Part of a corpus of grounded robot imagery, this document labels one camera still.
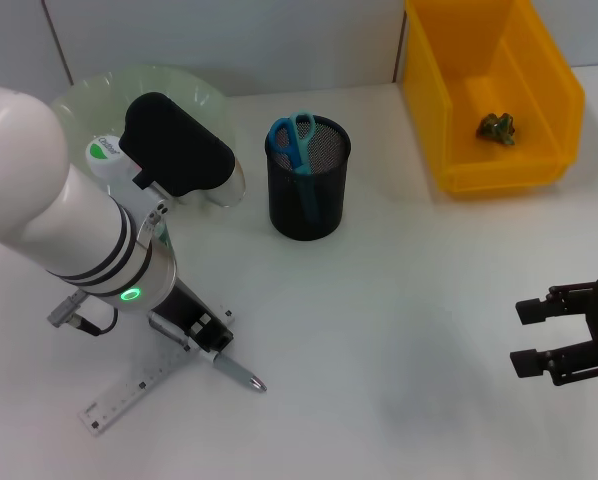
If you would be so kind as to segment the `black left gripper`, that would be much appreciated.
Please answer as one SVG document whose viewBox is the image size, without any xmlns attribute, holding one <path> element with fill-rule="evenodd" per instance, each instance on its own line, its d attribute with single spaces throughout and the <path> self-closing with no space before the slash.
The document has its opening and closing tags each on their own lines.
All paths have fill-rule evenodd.
<svg viewBox="0 0 598 480">
<path fill-rule="evenodd" d="M 222 352 L 233 340 L 230 329 L 219 320 L 198 296 L 177 279 L 157 314 L 180 328 L 205 352 Z"/>
</svg>

